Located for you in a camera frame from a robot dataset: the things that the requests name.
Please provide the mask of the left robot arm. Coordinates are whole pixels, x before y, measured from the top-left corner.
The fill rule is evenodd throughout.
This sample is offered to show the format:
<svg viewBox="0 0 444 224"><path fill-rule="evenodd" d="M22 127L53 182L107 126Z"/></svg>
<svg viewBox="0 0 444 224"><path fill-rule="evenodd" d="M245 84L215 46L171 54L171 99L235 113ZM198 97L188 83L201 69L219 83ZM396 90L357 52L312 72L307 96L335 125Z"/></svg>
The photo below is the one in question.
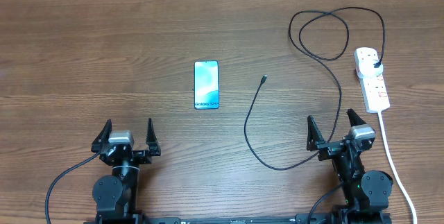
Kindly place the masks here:
<svg viewBox="0 0 444 224"><path fill-rule="evenodd" d="M112 167L109 175L99 178L92 189L96 203L95 223L148 223L148 217L137 208L139 167L150 164L161 155L161 148L148 120L144 150L135 150L133 134L129 130L113 130L107 120L102 131L92 142L91 151Z"/></svg>

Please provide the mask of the blue Samsung Galaxy smartphone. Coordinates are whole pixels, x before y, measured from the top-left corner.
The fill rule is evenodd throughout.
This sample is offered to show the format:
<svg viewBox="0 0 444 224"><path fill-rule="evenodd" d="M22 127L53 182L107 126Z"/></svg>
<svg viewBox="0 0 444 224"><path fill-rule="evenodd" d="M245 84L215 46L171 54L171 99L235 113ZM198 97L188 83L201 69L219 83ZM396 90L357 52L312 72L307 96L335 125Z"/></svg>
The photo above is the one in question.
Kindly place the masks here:
<svg viewBox="0 0 444 224"><path fill-rule="evenodd" d="M194 63L194 107L219 108L219 63L216 60Z"/></svg>

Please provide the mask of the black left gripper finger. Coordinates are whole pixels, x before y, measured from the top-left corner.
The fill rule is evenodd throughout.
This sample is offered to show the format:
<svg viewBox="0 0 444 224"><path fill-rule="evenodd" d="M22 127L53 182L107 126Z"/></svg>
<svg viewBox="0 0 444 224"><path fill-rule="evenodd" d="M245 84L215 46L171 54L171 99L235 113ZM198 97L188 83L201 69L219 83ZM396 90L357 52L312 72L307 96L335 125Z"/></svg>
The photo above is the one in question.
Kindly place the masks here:
<svg viewBox="0 0 444 224"><path fill-rule="evenodd" d="M160 145L158 144L157 137L155 136L152 118L148 119L146 145L148 146L148 153L150 156L161 155L161 148Z"/></svg>
<svg viewBox="0 0 444 224"><path fill-rule="evenodd" d="M98 153L104 144L108 143L110 133L112 132L112 120L108 119L96 139L92 142L91 151Z"/></svg>

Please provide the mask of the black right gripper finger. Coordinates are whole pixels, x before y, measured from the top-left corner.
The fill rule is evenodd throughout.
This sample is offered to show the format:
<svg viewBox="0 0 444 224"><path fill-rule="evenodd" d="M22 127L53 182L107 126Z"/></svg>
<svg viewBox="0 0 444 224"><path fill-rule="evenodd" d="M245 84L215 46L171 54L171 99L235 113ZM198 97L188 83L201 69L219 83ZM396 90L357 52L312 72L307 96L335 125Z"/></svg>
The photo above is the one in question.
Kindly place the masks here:
<svg viewBox="0 0 444 224"><path fill-rule="evenodd" d="M347 115L351 127L366 124L366 122L352 108L347 110Z"/></svg>
<svg viewBox="0 0 444 224"><path fill-rule="evenodd" d="M313 116L307 117L307 125L308 125L307 150L309 151L318 150L318 147L321 144L325 143L325 139L323 138L318 126L316 125Z"/></svg>

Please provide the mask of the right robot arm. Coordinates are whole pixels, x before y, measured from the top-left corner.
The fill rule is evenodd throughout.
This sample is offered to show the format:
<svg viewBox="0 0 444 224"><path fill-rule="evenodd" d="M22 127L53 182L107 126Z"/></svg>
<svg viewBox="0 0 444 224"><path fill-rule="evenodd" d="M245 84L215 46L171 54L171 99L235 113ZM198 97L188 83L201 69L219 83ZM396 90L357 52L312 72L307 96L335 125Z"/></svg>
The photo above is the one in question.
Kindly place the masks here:
<svg viewBox="0 0 444 224"><path fill-rule="evenodd" d="M360 155L370 150L375 141L375 130L359 115L349 109L350 130L339 141L325 141L314 118L307 117L307 150L317 151L320 161L330 160L339 179L339 185L316 201L303 223L390 223L388 208L393 178L384 171L366 171ZM326 198L342 189L344 205L336 205L329 213L314 211Z"/></svg>

